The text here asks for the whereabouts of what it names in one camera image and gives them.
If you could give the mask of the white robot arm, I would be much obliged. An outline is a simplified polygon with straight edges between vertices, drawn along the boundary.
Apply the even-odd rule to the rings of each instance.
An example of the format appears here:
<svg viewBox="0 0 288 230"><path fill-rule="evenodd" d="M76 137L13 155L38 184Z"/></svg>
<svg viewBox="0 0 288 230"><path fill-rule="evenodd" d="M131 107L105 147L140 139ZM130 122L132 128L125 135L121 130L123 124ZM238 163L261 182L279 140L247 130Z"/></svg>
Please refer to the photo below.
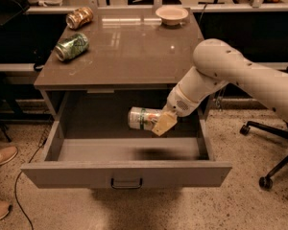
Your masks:
<svg viewBox="0 0 288 230"><path fill-rule="evenodd" d="M209 95L229 83L242 89L288 123L288 73L244 58L224 41L207 39L193 52L194 65L170 92L153 127L160 136L179 117L190 115Z"/></svg>

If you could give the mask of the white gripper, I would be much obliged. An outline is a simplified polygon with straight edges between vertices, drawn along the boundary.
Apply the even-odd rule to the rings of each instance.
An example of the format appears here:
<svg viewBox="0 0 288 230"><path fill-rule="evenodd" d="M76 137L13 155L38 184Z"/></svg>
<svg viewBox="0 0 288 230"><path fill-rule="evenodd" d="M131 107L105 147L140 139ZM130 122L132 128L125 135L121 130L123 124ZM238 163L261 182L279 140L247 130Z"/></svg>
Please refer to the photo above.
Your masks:
<svg viewBox="0 0 288 230"><path fill-rule="evenodd" d="M166 105L158 118L152 132L161 136L169 131L178 121L179 117L190 115L197 107L198 103L190 101L176 85L169 93Z"/></svg>

